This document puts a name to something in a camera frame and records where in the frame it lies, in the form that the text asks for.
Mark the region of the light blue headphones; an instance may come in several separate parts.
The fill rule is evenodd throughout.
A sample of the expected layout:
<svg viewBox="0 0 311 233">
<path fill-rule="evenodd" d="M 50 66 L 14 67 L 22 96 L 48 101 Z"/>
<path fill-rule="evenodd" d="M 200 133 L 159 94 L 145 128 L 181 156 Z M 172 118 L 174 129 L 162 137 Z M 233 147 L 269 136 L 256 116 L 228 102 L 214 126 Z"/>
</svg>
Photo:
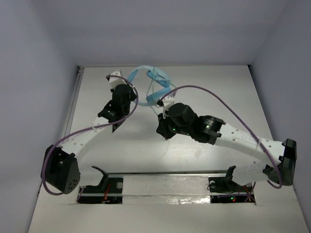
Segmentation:
<svg viewBox="0 0 311 233">
<path fill-rule="evenodd" d="M 139 106 L 152 107 L 156 105 L 156 102 L 165 94 L 171 91 L 173 86 L 169 76 L 161 69 L 154 66 L 138 66 L 128 76 L 128 81 L 133 82 L 136 74 L 139 70 L 147 70 L 146 76 L 151 79 L 149 87 L 146 92 L 146 102 L 138 102 Z"/>
</svg>

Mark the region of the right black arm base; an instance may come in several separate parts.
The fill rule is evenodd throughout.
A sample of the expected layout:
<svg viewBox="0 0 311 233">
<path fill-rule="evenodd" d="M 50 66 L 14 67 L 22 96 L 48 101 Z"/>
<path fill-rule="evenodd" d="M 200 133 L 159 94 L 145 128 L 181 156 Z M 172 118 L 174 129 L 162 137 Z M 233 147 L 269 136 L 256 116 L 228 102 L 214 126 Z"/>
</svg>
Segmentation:
<svg viewBox="0 0 311 233">
<path fill-rule="evenodd" d="M 235 169 L 236 166 L 231 166 L 225 176 L 208 179 L 207 190 L 211 193 L 211 203 L 256 203 L 252 183 L 239 185 L 232 181 Z"/>
</svg>

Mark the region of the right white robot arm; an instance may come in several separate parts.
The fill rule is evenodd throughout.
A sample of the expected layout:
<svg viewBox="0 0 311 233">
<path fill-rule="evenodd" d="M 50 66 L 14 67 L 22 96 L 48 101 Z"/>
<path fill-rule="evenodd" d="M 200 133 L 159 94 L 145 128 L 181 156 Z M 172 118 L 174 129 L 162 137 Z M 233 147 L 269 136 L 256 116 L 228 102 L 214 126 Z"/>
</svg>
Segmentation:
<svg viewBox="0 0 311 233">
<path fill-rule="evenodd" d="M 158 116 L 156 132 L 166 140 L 176 134 L 190 136 L 199 143 L 229 148 L 259 160 L 248 166 L 231 166 L 223 178 L 228 190 L 258 181 L 270 181 L 284 186 L 294 183 L 297 144 L 292 139 L 273 141 L 255 137 L 220 118 L 198 116 L 188 105 L 173 104 Z"/>
</svg>

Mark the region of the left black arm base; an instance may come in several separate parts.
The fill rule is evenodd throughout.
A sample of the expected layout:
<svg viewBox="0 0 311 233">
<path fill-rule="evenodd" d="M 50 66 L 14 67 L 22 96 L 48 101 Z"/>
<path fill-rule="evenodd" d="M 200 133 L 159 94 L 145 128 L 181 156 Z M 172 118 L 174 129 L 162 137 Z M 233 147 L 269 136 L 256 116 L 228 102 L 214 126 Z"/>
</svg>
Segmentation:
<svg viewBox="0 0 311 233">
<path fill-rule="evenodd" d="M 98 185 L 86 185 L 79 189 L 76 202 L 79 204 L 122 204 L 123 177 L 110 177 L 97 166 L 92 168 L 101 172 L 102 178 Z"/>
</svg>

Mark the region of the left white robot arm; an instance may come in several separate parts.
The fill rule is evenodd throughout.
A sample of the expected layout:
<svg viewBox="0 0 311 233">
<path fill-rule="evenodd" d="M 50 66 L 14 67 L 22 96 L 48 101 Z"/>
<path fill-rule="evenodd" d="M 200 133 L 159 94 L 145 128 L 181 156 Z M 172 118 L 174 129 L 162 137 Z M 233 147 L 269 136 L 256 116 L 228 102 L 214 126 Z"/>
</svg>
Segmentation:
<svg viewBox="0 0 311 233">
<path fill-rule="evenodd" d="M 46 149 L 41 180 L 50 195 L 71 193 L 81 178 L 81 159 L 134 113 L 130 105 L 138 102 L 138 92 L 131 83 L 114 84 L 111 91 L 112 99 L 89 127 L 68 134 Z"/>
</svg>

